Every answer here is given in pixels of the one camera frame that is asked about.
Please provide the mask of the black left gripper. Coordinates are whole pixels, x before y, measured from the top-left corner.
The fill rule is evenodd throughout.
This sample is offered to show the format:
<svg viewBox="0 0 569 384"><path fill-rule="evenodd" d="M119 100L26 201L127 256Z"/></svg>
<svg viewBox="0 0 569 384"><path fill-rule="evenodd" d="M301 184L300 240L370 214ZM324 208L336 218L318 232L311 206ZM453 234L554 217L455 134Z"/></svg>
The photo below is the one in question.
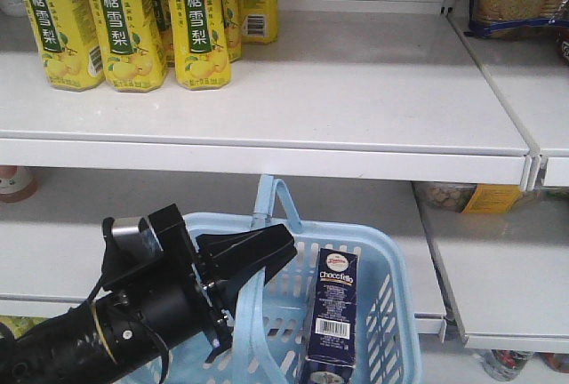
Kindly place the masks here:
<svg viewBox="0 0 569 384"><path fill-rule="evenodd" d="M195 248L174 204L145 217L162 247L137 263L111 235L115 218L101 226L106 244L100 286L102 336L117 362L168 357L172 348L198 334L206 337L211 362L231 346L227 311L236 315L239 292L259 271L264 284L297 255L283 224L234 234L202 234Z"/></svg>

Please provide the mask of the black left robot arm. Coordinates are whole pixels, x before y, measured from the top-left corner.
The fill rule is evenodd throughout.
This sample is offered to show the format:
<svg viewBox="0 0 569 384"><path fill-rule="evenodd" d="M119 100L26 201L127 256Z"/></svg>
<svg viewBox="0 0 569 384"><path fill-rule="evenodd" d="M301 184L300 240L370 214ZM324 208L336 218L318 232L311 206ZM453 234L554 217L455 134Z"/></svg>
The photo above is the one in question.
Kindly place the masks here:
<svg viewBox="0 0 569 384"><path fill-rule="evenodd" d="M200 333L216 357L232 345L228 320L241 288L297 253L282 224L191 237L173 204L108 217L102 233L100 278L79 306L20 337L2 328L2 382L112 383L154 359L168 371L172 348Z"/></svg>

